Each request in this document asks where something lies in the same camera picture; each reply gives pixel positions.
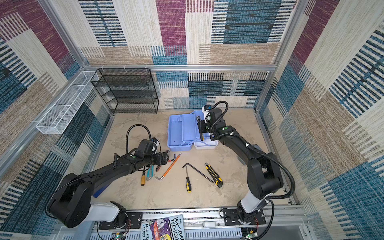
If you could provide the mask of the white and blue toolbox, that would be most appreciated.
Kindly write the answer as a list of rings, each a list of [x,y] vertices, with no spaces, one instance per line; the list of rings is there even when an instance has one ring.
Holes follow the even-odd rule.
[[[190,151],[192,146],[197,150],[210,150],[218,146],[219,141],[211,141],[208,133],[203,133],[201,140],[197,117],[202,120],[203,116],[203,112],[198,110],[169,117],[167,146],[170,151]]]

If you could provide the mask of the black yellow screwdriver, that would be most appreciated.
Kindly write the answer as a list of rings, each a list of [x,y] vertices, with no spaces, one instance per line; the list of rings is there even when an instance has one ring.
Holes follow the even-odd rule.
[[[190,177],[188,175],[188,169],[187,168],[186,168],[186,189],[187,189],[188,193],[192,192],[192,185],[191,185]]]

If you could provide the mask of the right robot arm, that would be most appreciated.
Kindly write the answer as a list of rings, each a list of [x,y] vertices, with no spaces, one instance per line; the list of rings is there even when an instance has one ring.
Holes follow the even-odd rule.
[[[290,171],[278,162],[276,155],[265,153],[245,140],[232,126],[226,124],[224,115],[229,109],[226,101],[202,107],[203,118],[197,118],[201,139],[208,133],[211,141],[219,141],[235,152],[247,166],[249,192],[238,202],[237,218],[240,224],[250,224],[272,200],[291,197],[296,183]]]

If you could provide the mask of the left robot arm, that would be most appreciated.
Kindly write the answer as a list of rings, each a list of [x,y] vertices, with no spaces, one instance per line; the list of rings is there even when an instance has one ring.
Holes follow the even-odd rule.
[[[111,164],[89,173],[70,173],[60,182],[57,190],[47,200],[45,212],[50,218],[74,228],[83,222],[107,222],[121,229],[127,225],[126,208],[117,202],[94,203],[92,197],[109,184],[151,166],[158,168],[170,160],[169,151],[163,152],[158,139],[148,135],[137,148],[126,146],[124,155],[114,154]]]

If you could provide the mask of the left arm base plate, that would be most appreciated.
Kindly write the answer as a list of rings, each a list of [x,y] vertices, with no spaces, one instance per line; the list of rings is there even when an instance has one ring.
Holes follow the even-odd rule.
[[[127,230],[140,229],[142,224],[143,212],[126,212],[119,214],[112,222],[101,221],[99,230]]]

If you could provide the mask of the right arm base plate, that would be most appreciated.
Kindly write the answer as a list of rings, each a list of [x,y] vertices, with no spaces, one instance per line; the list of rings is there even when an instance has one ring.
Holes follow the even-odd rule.
[[[223,208],[220,210],[219,215],[224,219],[226,226],[266,224],[265,215],[262,210],[248,214],[243,213],[240,209]]]

